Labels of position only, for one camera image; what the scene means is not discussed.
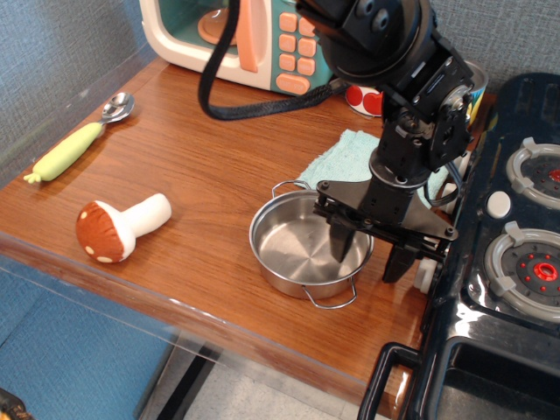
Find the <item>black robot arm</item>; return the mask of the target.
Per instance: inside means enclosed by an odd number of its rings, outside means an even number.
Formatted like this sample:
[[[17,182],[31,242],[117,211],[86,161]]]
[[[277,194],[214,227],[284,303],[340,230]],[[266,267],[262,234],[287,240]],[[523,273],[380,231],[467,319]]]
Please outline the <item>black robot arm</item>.
[[[329,223],[338,261],[358,232],[389,242],[382,279],[396,282],[417,259],[442,260],[458,236],[418,192],[472,140],[472,70],[438,33],[427,1],[300,1],[297,11],[315,27],[337,78],[383,95],[370,180],[318,182],[315,211]]]

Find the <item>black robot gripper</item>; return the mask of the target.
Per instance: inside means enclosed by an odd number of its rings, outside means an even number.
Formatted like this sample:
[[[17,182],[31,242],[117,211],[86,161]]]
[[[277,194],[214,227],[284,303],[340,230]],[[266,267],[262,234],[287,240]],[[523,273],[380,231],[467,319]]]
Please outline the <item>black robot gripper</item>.
[[[369,169],[372,178],[366,181],[319,181],[315,212],[330,225],[331,253],[338,263],[346,258],[358,232],[392,243],[382,281],[393,284],[417,258],[441,260],[459,233],[419,197],[435,169],[388,164],[371,164]]]

